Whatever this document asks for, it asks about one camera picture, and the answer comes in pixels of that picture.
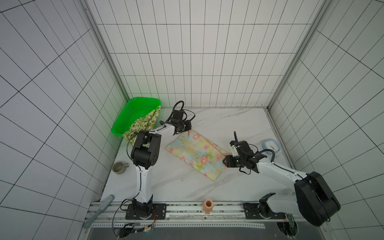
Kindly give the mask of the pastel floral skirt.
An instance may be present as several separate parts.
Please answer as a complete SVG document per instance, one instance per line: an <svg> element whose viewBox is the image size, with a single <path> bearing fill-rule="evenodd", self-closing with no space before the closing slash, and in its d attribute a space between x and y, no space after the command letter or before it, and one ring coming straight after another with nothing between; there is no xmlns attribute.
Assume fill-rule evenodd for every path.
<svg viewBox="0 0 384 240"><path fill-rule="evenodd" d="M227 168L223 160L229 153L194 130L182 133L166 150L211 181Z"/></svg>

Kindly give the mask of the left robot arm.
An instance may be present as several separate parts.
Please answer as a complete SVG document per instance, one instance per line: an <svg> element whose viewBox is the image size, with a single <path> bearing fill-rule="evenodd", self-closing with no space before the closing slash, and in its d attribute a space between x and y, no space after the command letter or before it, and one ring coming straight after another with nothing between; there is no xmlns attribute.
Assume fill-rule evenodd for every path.
<svg viewBox="0 0 384 240"><path fill-rule="evenodd" d="M137 173L137 194L128 211L131 215L147 219L153 214L152 171L159 155L162 137L188 132L191 120L184 109L173 110L161 126L153 130L140 130L130 154Z"/></svg>

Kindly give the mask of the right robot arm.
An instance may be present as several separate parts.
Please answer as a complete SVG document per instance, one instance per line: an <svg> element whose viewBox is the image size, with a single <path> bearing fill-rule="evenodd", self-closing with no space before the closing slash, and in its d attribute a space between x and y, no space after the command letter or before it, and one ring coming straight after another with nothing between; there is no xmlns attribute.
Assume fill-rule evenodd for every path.
<svg viewBox="0 0 384 240"><path fill-rule="evenodd" d="M276 153L272 149L253 152L246 141L231 141L231 155L223 164L228 168L243 168L268 176L292 190L291 195L269 193L263 196L257 206L255 216L271 219L278 214L303 217L313 226L319 227L336 214L341 205L317 172L300 172L275 162Z"/></svg>

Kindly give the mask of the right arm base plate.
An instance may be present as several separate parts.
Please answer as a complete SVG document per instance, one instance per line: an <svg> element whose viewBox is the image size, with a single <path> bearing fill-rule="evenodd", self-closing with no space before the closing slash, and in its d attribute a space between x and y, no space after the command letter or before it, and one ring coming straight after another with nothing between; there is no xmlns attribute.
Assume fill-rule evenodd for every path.
<svg viewBox="0 0 384 240"><path fill-rule="evenodd" d="M247 220L284 220L284 213L274 213L266 203L243 203Z"/></svg>

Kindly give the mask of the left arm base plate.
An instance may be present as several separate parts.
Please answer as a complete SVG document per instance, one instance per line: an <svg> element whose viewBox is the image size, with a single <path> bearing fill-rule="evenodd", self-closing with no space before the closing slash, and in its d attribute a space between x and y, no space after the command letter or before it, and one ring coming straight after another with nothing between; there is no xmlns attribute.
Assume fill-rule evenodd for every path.
<svg viewBox="0 0 384 240"><path fill-rule="evenodd" d="M133 205L129 204L125 219L126 220L164 220L166 218L166 204L152 205Z"/></svg>

